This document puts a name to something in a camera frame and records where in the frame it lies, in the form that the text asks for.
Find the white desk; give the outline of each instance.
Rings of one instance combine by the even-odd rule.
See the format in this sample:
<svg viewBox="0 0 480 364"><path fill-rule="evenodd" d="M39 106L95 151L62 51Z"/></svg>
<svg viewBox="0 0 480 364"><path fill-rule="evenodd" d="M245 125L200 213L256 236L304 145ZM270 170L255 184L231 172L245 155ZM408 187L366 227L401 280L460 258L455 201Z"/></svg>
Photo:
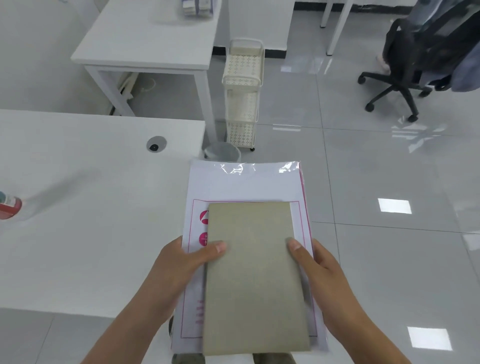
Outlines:
<svg viewBox="0 0 480 364"><path fill-rule="evenodd" d="M24 202L0 220L0 307L115 317L181 235L203 136L203 121L0 110L0 188Z"/></svg>
<svg viewBox="0 0 480 364"><path fill-rule="evenodd" d="M110 72L192 74L209 141L216 140L208 87L213 42L222 0L214 17L185 20L180 0L110 0L72 55L122 116L134 116ZM184 100L188 108L190 100Z"/></svg>
<svg viewBox="0 0 480 364"><path fill-rule="evenodd" d="M343 5L342 13L340 14L340 18L335 27L335 31L333 32L332 40L327 48L327 56L332 56L335 50L336 44L340 39L340 34L342 34L343 27L345 26L345 22L347 21L348 14L350 14L350 9L352 8L353 0L346 0L345 4ZM328 0L327 5L322 16L322 21L320 22L320 27L325 28L327 26L328 17L330 16L330 12L332 11L333 0Z"/></svg>

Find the black office chair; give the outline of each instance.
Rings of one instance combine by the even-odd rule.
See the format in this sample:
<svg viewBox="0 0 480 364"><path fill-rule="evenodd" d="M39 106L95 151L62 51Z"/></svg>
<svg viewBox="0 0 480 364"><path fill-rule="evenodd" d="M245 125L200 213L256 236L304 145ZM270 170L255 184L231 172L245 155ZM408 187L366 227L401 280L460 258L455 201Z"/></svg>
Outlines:
<svg viewBox="0 0 480 364"><path fill-rule="evenodd" d="M359 84L369 77L391 85L375 96L365 110L372 112L375 101L392 91L400 91L412 112L408 121L417 121L419 112L409 89L420 90L419 97L427 97L432 92L431 87L419 85L423 71L447 74L433 86L436 91L450 88L452 72L479 41L479 1L464 0L420 29L408 18L396 19L386 35L383 49L390 74L362 72L358 78ZM455 26L454 30L447 30L448 34L444 28L446 24L448 28Z"/></svg>

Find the beige notebook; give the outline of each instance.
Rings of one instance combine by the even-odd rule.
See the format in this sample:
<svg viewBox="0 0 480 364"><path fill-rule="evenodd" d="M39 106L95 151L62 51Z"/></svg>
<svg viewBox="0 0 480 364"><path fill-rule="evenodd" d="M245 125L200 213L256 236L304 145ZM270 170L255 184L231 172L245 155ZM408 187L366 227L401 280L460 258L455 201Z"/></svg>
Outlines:
<svg viewBox="0 0 480 364"><path fill-rule="evenodd" d="M205 355L310 350L300 270L288 252L290 203L210 204L208 242L227 253L208 263Z"/></svg>

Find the fingernail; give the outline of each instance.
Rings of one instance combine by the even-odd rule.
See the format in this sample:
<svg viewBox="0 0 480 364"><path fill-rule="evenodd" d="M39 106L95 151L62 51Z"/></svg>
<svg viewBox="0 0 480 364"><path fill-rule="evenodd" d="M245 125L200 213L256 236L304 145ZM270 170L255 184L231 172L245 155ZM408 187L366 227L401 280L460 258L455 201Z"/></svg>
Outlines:
<svg viewBox="0 0 480 364"><path fill-rule="evenodd" d="M287 238L287 244L291 250L297 250L301 247L300 243L296 241L294 238Z"/></svg>
<svg viewBox="0 0 480 364"><path fill-rule="evenodd" d="M225 242L218 242L215 243L215 248L218 253L223 253L227 250L227 244L225 244Z"/></svg>

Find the pink logo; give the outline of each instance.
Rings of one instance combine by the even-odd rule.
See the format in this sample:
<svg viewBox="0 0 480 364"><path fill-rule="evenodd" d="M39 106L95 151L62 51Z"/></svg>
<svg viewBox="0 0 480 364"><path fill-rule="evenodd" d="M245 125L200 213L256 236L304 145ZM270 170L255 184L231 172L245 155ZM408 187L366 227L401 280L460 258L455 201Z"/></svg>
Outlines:
<svg viewBox="0 0 480 364"><path fill-rule="evenodd" d="M200 237L198 238L198 242L202 246L207 246L207 233L203 232L200 234Z"/></svg>
<svg viewBox="0 0 480 364"><path fill-rule="evenodd" d="M206 214L208 214L208 210L202 211L202 213L200 214L200 221L202 222L202 224L205 224L205 225L208 224L208 219L204 218L204 216Z"/></svg>

